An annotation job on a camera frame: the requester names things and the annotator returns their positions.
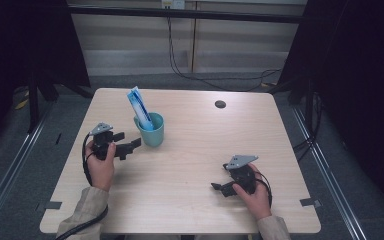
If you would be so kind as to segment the white wall socket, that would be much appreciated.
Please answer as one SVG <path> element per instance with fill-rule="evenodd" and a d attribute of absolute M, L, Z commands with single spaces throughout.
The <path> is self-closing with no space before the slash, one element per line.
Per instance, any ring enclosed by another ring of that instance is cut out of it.
<path fill-rule="evenodd" d="M 184 10 L 185 0 L 161 0 L 161 5 L 163 9 Z"/>

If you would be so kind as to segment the black horizontal bar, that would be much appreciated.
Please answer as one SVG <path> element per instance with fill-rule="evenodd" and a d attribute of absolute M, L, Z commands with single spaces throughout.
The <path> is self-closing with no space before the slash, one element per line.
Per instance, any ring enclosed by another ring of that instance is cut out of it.
<path fill-rule="evenodd" d="M 201 11 L 201 10 L 122 8 L 122 7 L 104 7 L 104 6 L 92 6 L 92 5 L 68 5 L 67 8 L 69 12 L 73 14 L 94 14 L 94 15 L 135 16 L 135 17 L 139 17 L 139 16 L 170 17 L 170 18 L 185 18 L 185 19 L 270 22 L 270 23 L 290 23 L 290 24 L 299 24 L 303 22 L 312 21 L 312 19 L 308 17 L 293 16 L 293 15 L 233 13 L 233 12 Z"/>

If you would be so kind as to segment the metal floor rail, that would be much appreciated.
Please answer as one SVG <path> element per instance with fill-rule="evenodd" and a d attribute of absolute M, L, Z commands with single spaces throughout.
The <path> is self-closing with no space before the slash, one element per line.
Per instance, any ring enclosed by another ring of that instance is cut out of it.
<path fill-rule="evenodd" d="M 333 198 L 336 208 L 338 209 L 351 238 L 353 240 L 367 240 L 362 225 L 344 195 L 321 147 L 315 140 L 312 140 L 309 144 L 309 149 L 311 150 L 311 155 L 318 165 L 324 182 L 329 189 L 330 195 Z"/>
<path fill-rule="evenodd" d="M 44 122 L 47 119 L 54 103 L 47 103 L 44 107 L 43 113 L 40 115 L 37 125 L 25 135 L 24 141 L 19 148 L 17 154 L 14 156 L 11 165 L 5 172 L 2 180 L 0 181 L 0 209 L 5 202 L 5 199 L 14 184 L 20 169 L 24 165 L 27 157 L 29 156 L 32 148 L 34 147 L 38 137 L 40 136 L 44 127 Z"/>

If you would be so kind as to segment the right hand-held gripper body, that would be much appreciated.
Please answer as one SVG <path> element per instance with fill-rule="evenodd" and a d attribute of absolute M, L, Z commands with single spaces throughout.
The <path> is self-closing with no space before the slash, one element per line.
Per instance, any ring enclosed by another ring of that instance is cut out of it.
<path fill-rule="evenodd" d="M 230 173 L 234 184 L 241 186 L 248 194 L 255 192 L 256 178 L 249 163 L 257 160 L 255 155 L 233 155 L 224 168 Z"/>

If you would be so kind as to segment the black curtain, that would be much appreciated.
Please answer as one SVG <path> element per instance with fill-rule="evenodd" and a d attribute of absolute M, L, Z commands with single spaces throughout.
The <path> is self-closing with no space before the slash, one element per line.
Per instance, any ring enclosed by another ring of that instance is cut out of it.
<path fill-rule="evenodd" d="M 0 0 L 0 133 L 14 91 L 34 70 L 90 98 L 83 51 L 67 0 Z"/>
<path fill-rule="evenodd" d="M 384 194 L 384 0 L 307 0 L 279 82 L 314 90 Z"/>

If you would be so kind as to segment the teal cup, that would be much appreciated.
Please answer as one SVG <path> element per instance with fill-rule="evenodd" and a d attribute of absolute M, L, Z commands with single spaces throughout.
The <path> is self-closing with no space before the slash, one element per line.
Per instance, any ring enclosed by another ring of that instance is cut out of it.
<path fill-rule="evenodd" d="M 154 126 L 153 130 L 143 129 L 137 117 L 134 117 L 134 123 L 140 131 L 142 141 L 147 146 L 158 147 L 164 140 L 164 118 L 156 112 L 151 112 L 150 117 Z"/>

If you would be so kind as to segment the blue toothpaste tube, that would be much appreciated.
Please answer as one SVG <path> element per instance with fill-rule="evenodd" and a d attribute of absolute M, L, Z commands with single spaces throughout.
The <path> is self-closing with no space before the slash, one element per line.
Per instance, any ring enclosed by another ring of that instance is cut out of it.
<path fill-rule="evenodd" d="M 151 117 L 144 105 L 142 96 L 137 86 L 132 88 L 127 94 L 127 98 L 136 114 L 136 117 L 140 123 L 140 126 L 144 130 L 151 131 L 154 129 Z"/>

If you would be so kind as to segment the person's left hand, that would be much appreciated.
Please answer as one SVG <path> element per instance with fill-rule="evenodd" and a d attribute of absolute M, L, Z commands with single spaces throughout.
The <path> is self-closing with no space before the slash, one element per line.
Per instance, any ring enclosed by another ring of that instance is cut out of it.
<path fill-rule="evenodd" d="M 105 160 L 98 159 L 92 151 L 94 142 L 90 141 L 85 148 L 86 163 L 89 168 L 92 186 L 103 191 L 108 192 L 112 186 L 114 175 L 114 156 L 116 146 L 111 143 L 107 148 L 107 155 Z"/>

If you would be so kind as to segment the person's right hand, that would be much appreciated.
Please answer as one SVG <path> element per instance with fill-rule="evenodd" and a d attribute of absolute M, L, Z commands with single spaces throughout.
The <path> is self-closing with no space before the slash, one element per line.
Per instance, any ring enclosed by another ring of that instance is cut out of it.
<path fill-rule="evenodd" d="M 253 170 L 254 176 L 256 178 L 255 192 L 253 194 L 248 194 L 238 184 L 234 184 L 233 189 L 244 201 L 247 209 L 250 211 L 255 220 L 259 221 L 272 215 L 269 203 L 269 195 L 267 187 L 263 184 L 262 176 L 257 167 L 252 163 L 249 163 L 249 166 Z"/>

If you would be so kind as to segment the black metal stand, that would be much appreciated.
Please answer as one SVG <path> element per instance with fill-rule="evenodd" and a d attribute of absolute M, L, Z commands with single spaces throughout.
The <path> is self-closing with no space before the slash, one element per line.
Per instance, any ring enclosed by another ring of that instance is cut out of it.
<path fill-rule="evenodd" d="M 59 94 L 54 86 L 54 80 L 49 70 L 34 70 L 28 78 L 30 124 L 28 132 L 32 133 L 39 124 L 38 93 L 41 93 L 46 101 L 56 101 Z"/>

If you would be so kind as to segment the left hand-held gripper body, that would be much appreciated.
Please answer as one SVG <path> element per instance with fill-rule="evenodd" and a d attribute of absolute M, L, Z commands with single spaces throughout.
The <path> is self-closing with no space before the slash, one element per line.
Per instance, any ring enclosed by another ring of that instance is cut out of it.
<path fill-rule="evenodd" d="M 108 147 L 114 142 L 112 129 L 111 125 L 101 122 L 89 132 L 89 135 L 93 137 L 90 155 L 94 155 L 101 161 L 107 159 Z"/>

